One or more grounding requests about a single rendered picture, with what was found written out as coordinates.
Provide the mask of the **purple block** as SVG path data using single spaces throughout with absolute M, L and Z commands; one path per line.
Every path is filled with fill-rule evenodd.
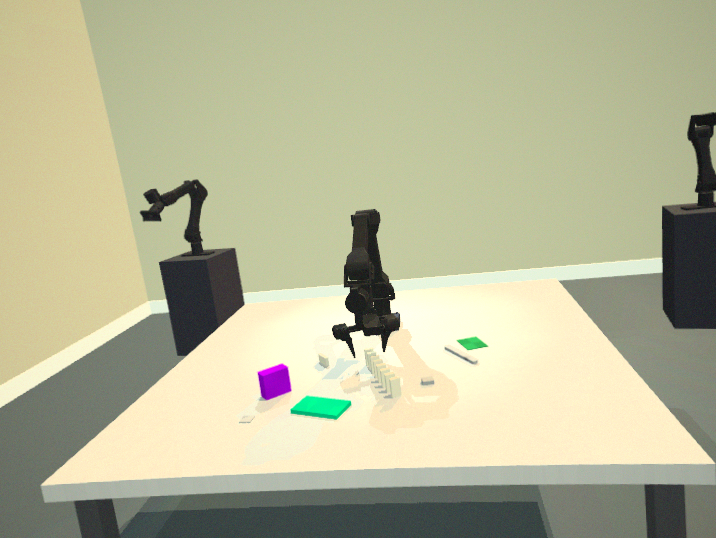
M 257 372 L 260 395 L 266 401 L 292 392 L 289 367 L 279 365 Z

